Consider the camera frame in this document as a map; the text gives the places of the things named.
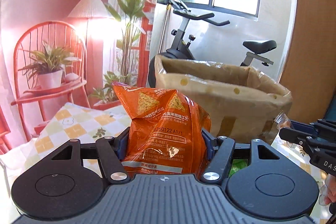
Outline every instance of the round black disc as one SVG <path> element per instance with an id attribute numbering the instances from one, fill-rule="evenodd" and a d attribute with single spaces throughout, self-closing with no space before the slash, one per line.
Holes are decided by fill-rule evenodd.
<path id="1" fill-rule="evenodd" d="M 289 160 L 258 160 L 228 180 L 229 198 L 247 213 L 290 219 L 310 213 L 318 197 L 316 181 Z"/>
<path id="2" fill-rule="evenodd" d="M 56 220 L 78 215 L 101 198 L 102 179 L 93 171 L 66 160 L 34 165 L 19 176 L 12 187 L 18 210 L 30 217 Z"/>
<path id="3" fill-rule="evenodd" d="M 40 178 L 36 190 L 45 196 L 61 196 L 69 193 L 75 186 L 75 181 L 66 175 L 52 174 Z"/>

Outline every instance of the lamp shade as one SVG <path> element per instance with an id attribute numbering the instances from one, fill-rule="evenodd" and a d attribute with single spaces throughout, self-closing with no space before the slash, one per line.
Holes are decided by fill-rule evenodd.
<path id="1" fill-rule="evenodd" d="M 80 0 L 68 17 L 105 18 L 112 17 L 101 0 Z"/>

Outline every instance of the white flower pot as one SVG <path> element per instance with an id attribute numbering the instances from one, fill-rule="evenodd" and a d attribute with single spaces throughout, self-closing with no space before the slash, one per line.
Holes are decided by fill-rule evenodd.
<path id="1" fill-rule="evenodd" d="M 61 86 L 62 70 L 58 70 L 52 73 L 46 73 L 44 75 L 38 75 L 38 82 L 43 90 L 54 89 Z"/>

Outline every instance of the human hand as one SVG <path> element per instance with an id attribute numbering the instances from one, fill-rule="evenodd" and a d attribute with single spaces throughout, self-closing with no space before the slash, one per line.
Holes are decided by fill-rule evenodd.
<path id="1" fill-rule="evenodd" d="M 319 204 L 326 206 L 336 202 L 336 177 L 328 175 L 325 179 L 325 185 L 321 188 L 322 194 L 319 198 Z"/>

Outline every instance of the bike handlebar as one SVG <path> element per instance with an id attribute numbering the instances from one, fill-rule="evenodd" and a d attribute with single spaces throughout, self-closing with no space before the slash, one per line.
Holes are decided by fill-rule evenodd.
<path id="1" fill-rule="evenodd" d="M 211 19 L 203 19 L 203 20 L 206 21 L 206 22 L 209 22 L 209 23 L 211 23 L 212 25 L 215 25 L 215 26 L 225 26 L 225 25 L 230 24 L 229 20 L 223 21 L 223 22 L 215 22 Z"/>
<path id="2" fill-rule="evenodd" d="M 174 10 L 173 13 L 191 20 L 207 20 L 208 18 L 215 16 L 214 13 L 195 15 L 187 10 Z"/>

